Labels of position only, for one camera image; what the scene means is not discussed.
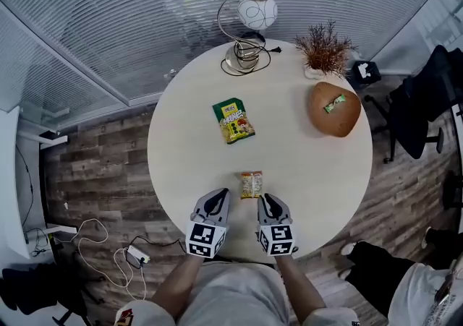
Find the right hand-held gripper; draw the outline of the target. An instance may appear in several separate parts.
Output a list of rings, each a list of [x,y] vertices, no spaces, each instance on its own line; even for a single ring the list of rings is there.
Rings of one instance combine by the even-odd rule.
[[[289,207],[277,196],[265,193],[258,198],[258,242],[268,256],[294,251],[295,233]]]

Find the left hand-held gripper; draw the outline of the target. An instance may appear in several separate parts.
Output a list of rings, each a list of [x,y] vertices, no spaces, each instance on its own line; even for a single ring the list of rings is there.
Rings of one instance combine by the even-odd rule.
[[[197,201],[186,233],[188,254],[214,258],[225,242],[231,194],[227,188],[213,190]]]

